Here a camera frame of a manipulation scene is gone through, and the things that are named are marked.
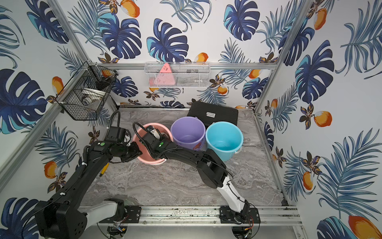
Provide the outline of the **purple plastic bucket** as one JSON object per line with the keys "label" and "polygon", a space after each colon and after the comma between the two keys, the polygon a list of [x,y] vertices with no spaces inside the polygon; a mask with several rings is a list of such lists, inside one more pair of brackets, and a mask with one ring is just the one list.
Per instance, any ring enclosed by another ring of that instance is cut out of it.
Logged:
{"label": "purple plastic bucket", "polygon": [[180,147],[201,150],[205,143],[206,127],[196,117],[177,119],[170,128],[174,142]]}

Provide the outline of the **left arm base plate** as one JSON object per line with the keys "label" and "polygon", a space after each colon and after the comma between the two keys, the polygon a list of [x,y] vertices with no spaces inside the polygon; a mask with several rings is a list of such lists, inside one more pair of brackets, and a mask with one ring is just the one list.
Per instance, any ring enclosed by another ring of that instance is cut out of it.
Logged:
{"label": "left arm base plate", "polygon": [[138,224],[142,207],[125,206],[124,212],[117,212],[115,216],[100,221],[100,224]]}

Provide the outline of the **turquoise plastic bucket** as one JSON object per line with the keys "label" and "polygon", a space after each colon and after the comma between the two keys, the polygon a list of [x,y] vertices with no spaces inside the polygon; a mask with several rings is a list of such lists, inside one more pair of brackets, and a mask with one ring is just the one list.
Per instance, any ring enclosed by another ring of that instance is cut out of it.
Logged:
{"label": "turquoise plastic bucket", "polygon": [[223,162],[226,162],[241,151],[244,136],[236,125],[219,121],[207,128],[206,142],[208,148],[212,149]]}

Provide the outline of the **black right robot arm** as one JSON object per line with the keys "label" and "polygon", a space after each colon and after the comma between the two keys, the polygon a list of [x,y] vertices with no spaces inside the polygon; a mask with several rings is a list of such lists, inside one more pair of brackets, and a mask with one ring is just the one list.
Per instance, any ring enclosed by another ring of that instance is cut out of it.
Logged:
{"label": "black right robot arm", "polygon": [[240,196],[232,185],[232,175],[228,172],[225,164],[212,150],[196,151],[176,145],[169,138],[146,132],[144,136],[137,135],[139,141],[146,147],[154,159],[171,159],[188,164],[197,169],[203,183],[210,188],[218,190],[228,203],[230,213],[224,221],[232,221],[236,224],[244,223],[249,216],[250,203]]}

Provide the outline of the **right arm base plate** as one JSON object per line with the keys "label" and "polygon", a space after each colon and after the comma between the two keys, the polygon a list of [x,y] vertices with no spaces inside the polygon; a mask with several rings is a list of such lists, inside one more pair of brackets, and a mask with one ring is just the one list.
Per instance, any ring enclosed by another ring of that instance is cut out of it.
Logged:
{"label": "right arm base plate", "polygon": [[228,206],[221,206],[219,218],[222,224],[260,224],[260,214],[257,208],[249,207],[243,212],[235,212]]}

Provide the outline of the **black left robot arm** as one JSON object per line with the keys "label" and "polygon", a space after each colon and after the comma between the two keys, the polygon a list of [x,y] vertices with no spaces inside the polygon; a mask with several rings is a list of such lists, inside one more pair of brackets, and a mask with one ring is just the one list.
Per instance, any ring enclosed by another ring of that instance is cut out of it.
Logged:
{"label": "black left robot arm", "polygon": [[107,199],[84,212],[79,211],[79,207],[94,179],[114,157],[124,163],[142,154],[137,143],[131,142],[131,138],[129,130],[111,126],[104,140],[85,146],[81,166],[48,201],[39,201],[34,208],[41,236],[78,239],[88,227],[102,220],[125,220],[128,213],[123,200]]}

